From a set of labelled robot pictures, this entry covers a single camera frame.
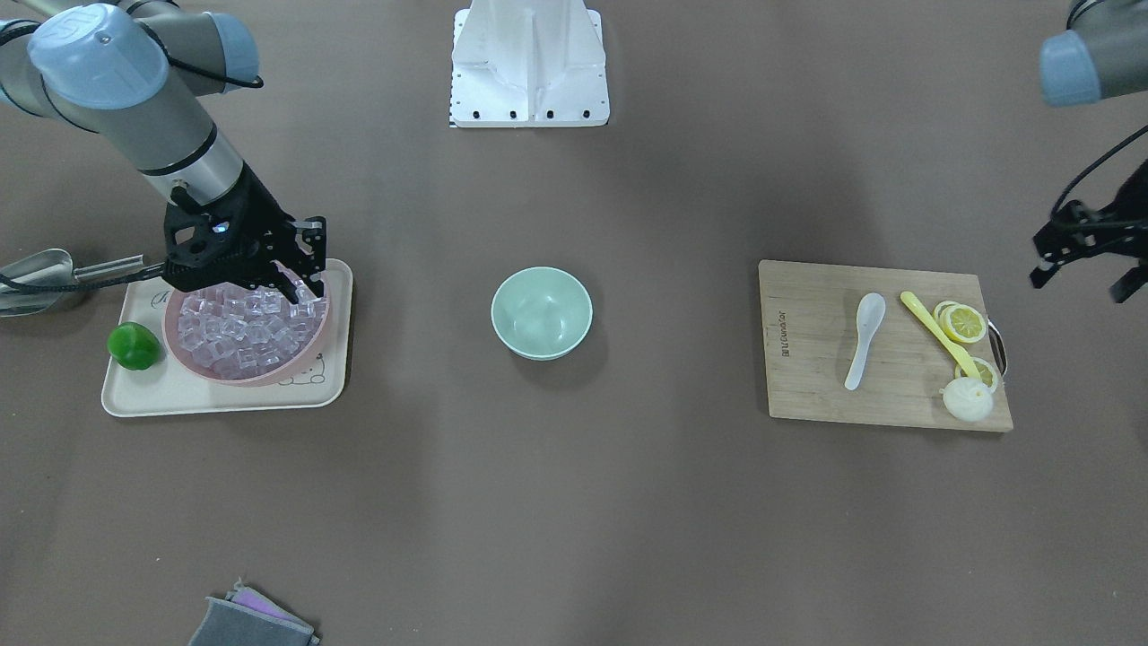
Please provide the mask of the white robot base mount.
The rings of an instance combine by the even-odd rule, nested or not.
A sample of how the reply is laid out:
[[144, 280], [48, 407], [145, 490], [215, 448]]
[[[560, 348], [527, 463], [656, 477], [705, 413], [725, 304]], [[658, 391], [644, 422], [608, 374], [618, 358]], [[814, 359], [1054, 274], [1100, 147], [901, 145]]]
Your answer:
[[448, 125], [602, 127], [611, 116], [599, 11], [582, 1], [472, 1], [452, 20]]

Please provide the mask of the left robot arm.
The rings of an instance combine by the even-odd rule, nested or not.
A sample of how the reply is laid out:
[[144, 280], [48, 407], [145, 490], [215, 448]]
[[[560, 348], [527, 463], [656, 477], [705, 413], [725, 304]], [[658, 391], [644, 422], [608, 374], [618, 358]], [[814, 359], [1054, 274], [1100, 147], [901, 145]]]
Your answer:
[[[1065, 29], [1039, 50], [1041, 98], [1054, 108], [1094, 106], [1147, 89], [1147, 13], [1145, 1], [1075, 1]], [[1107, 159], [1145, 137], [1134, 131], [1066, 182], [1047, 221], [1032, 238], [1039, 262], [1030, 273], [1042, 289], [1057, 271], [1075, 260], [1122, 255], [1135, 265], [1109, 289], [1123, 303], [1147, 282], [1147, 164], [1125, 179], [1111, 202], [1089, 208], [1071, 192]]]

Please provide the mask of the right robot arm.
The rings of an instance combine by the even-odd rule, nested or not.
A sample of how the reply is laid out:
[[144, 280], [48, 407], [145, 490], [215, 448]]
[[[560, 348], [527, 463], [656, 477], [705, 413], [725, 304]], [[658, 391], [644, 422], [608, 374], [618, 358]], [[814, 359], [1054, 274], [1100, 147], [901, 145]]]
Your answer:
[[201, 106], [259, 89], [248, 28], [173, 1], [32, 1], [3, 22], [3, 106], [102, 135], [165, 199], [165, 258], [90, 290], [163, 279], [180, 291], [267, 287], [323, 297], [327, 225], [284, 212]]

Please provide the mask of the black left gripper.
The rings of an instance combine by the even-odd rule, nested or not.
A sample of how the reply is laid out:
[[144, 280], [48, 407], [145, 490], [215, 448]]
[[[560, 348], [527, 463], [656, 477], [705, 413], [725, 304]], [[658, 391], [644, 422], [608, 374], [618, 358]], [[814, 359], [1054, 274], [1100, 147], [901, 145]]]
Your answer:
[[1030, 273], [1033, 289], [1042, 289], [1066, 263], [1095, 258], [1101, 254], [1135, 258], [1130, 268], [1109, 287], [1115, 303], [1127, 302], [1148, 281], [1147, 161], [1125, 179], [1110, 204], [1091, 209], [1083, 201], [1058, 207], [1033, 236], [1039, 262]]

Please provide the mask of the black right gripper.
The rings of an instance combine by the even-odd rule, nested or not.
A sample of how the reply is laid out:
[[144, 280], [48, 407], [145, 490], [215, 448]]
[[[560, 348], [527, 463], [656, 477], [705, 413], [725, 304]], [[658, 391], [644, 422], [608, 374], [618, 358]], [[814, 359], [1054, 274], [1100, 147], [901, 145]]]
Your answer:
[[298, 278], [316, 298], [326, 295], [327, 220], [294, 220], [242, 164], [232, 188], [210, 202], [191, 196], [186, 182], [170, 192], [170, 268], [256, 270], [256, 285], [298, 305]]

